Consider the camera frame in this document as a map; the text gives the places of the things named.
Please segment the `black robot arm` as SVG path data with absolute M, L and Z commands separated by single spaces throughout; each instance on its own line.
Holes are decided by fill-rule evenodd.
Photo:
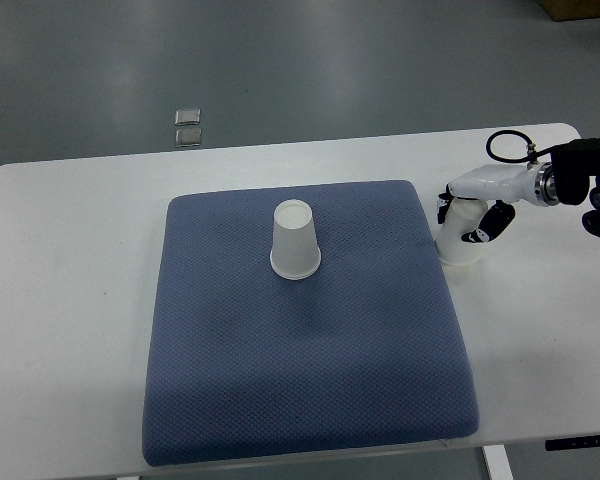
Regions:
M 589 201 L 582 225 L 600 238 L 600 138 L 577 139 L 551 153 L 555 192 L 560 203 L 577 206 Z

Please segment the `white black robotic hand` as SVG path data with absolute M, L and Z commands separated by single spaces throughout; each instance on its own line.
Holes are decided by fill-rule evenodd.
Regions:
M 461 234 L 464 243 L 489 243 L 500 236 L 515 218 L 513 204 L 520 200 L 550 207 L 560 203 L 549 162 L 530 166 L 484 165 L 449 182 L 438 195 L 437 222 L 443 225 L 453 202 L 494 201 L 476 227 Z

